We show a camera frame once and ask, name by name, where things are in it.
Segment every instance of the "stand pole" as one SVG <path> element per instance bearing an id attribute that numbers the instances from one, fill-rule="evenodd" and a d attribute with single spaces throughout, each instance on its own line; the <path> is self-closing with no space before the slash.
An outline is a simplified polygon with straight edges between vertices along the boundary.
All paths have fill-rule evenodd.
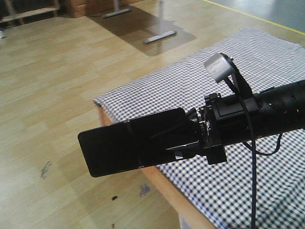
<path id="1" fill-rule="evenodd" d="M 162 38 L 171 36 L 176 34 L 176 31 L 167 31 L 167 32 L 163 32 L 163 27 L 164 27 L 164 20 L 163 20 L 163 12 L 164 12 L 164 8 L 163 8 L 163 4 L 164 4 L 164 0 L 159 0 L 159 35 L 150 37 L 148 39 L 145 39 L 143 41 L 144 44 L 149 44 L 151 42 L 160 40 Z"/>
<path id="2" fill-rule="evenodd" d="M 122 13 L 126 13 L 126 12 L 131 11 L 130 9 L 120 10 L 119 0 L 113 0 L 113 4 L 114 4 L 114 12 L 105 14 L 103 16 L 104 19 L 109 18 L 109 17 L 113 17 L 113 16 L 118 15 L 118 14 L 122 14 Z"/>

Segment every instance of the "metal stand base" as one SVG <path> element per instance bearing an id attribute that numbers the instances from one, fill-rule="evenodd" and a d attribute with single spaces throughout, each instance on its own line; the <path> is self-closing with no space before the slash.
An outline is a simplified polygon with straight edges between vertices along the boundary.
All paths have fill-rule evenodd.
<path id="1" fill-rule="evenodd" d="M 154 42 L 154 41 L 157 41 L 157 40 L 160 40 L 164 37 L 168 37 L 168 36 L 171 36 L 171 35 L 174 35 L 176 34 L 177 32 L 176 31 L 167 31 L 161 35 L 156 35 L 156 36 L 153 36 L 153 37 L 150 37 L 150 38 L 147 38 L 143 41 L 144 44 L 148 44 L 148 43 L 151 43 L 151 42 Z"/>
<path id="2" fill-rule="evenodd" d="M 171 35 L 174 35 L 176 34 L 177 32 L 176 31 L 167 31 L 167 32 L 164 32 L 164 20 L 163 20 L 163 4 L 164 4 L 164 0 L 158 0 L 159 2 L 159 35 L 156 35 L 156 36 L 153 36 L 153 37 L 150 37 L 148 39 L 145 39 L 143 41 L 144 44 L 148 44 L 148 43 L 151 43 L 151 42 L 154 42 L 154 41 L 157 41 L 157 40 L 160 40 L 164 37 L 168 37 L 168 36 L 171 36 Z"/>
<path id="3" fill-rule="evenodd" d="M 105 18 L 113 17 L 115 15 L 122 14 L 122 13 L 127 13 L 129 11 L 131 11 L 131 9 L 118 10 L 118 11 L 107 13 L 107 14 L 103 15 L 103 18 L 105 19 Z"/>

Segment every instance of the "yellow line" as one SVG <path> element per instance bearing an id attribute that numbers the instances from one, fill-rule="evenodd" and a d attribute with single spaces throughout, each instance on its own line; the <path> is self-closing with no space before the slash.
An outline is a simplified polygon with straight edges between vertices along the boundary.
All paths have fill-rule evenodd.
<path id="1" fill-rule="evenodd" d="M 249 17 L 252 17 L 252 18 L 255 18 L 255 19 L 258 19 L 258 20 L 261 20 L 261 21 L 264 21 L 264 22 L 267 22 L 267 23 L 270 23 L 270 24 L 273 24 L 273 25 L 282 27 L 282 28 L 284 28 L 284 29 L 287 29 L 287 30 L 290 30 L 290 31 L 293 31 L 293 32 L 297 32 L 297 33 L 299 33 L 299 34 L 301 34 L 301 35 L 305 35 L 305 32 L 301 32 L 301 31 L 299 31 L 299 30 L 295 30 L 295 29 L 293 29 L 293 28 L 290 28 L 290 27 L 287 27 L 287 26 L 284 26 L 284 25 L 275 23 L 275 22 L 273 22 L 273 21 L 269 21 L 269 20 L 266 20 L 266 19 L 263 19 L 263 18 L 260 18 L 260 17 L 256 17 L 256 16 L 254 16 L 254 15 L 252 15 L 252 14 L 249 14 L 249 13 L 246 13 L 246 12 L 243 12 L 243 11 L 240 11 L 240 10 L 236 10 L 236 9 L 231 8 L 231 7 L 224 6 L 224 5 L 221 5 L 221 4 L 219 4 L 219 3 L 216 3 L 216 2 L 213 2 L 213 1 L 210 1 L 210 0 L 203 0 L 203 1 L 206 1 L 206 2 L 208 2 L 208 3 L 214 4 L 214 5 L 216 5 L 216 6 L 224 7 L 224 8 L 229 9 L 229 10 L 233 10 L 233 11 L 238 12 L 238 13 L 242 13 L 242 14 L 247 15 L 247 16 L 249 16 Z"/>

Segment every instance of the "wooden shelf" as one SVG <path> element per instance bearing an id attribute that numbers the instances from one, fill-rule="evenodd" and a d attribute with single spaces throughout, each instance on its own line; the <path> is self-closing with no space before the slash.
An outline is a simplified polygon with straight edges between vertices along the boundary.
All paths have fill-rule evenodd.
<path id="1" fill-rule="evenodd" d="M 19 20 L 20 23 L 23 24 L 22 19 L 25 17 L 30 17 L 30 16 L 41 14 L 41 13 L 47 13 L 47 12 L 52 12 L 52 11 L 54 12 L 54 16 L 57 16 L 56 11 L 60 9 L 58 0 L 54 0 L 54 6 L 31 10 L 31 11 L 27 11 L 27 12 L 23 12 L 23 13 L 16 13 L 10 0 L 5 0 L 5 4 L 8 8 L 10 15 L 3 17 L 2 20 L 0 20 L 0 23 L 13 21 L 13 20 Z"/>
<path id="2" fill-rule="evenodd" d="M 4 17 L 2 20 L 0 20 L 0 23 L 15 20 L 15 19 L 20 19 L 20 18 L 30 17 L 30 16 L 34 16 L 34 15 L 37 15 L 37 14 L 41 14 L 41 13 L 52 12 L 52 11 L 55 11 L 55 10 L 59 10 L 59 9 L 56 8 L 56 7 L 46 7 L 46 8 L 41 8 L 41 9 L 37 9 L 37 10 L 27 11 L 27 12 L 24 12 L 24 13 L 16 13 L 15 17 L 13 17 L 11 15 L 7 16 L 7 17 Z"/>

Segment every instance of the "table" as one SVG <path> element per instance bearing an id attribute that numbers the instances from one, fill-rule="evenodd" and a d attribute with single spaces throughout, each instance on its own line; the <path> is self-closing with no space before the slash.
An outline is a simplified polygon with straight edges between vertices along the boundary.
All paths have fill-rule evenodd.
<path id="1" fill-rule="evenodd" d="M 234 63 L 254 93 L 304 79 L 304 47 L 264 31 L 243 28 L 210 47 L 94 98 L 104 109 L 102 120 L 106 120 L 102 115 L 105 112 L 118 122 L 178 106 L 187 111 L 204 105 L 206 94 L 231 94 L 224 84 L 216 84 L 203 67 L 203 62 L 216 52 L 234 57 Z M 276 138 L 258 140 L 258 149 L 271 152 Z M 285 133 L 277 154 L 258 156 L 256 218 L 259 228 L 305 227 L 304 138 L 303 130 Z M 204 157 L 196 156 L 157 168 L 217 228 L 249 228 L 251 153 L 241 144 L 226 146 L 226 151 L 227 163 L 209 166 Z M 157 188 L 162 187 L 155 169 L 143 171 L 156 179 Z M 179 210 L 178 198 L 171 200 L 171 194 L 166 191 L 164 196 L 178 212 L 183 211 Z M 193 226 L 193 219 L 183 216 Z"/>

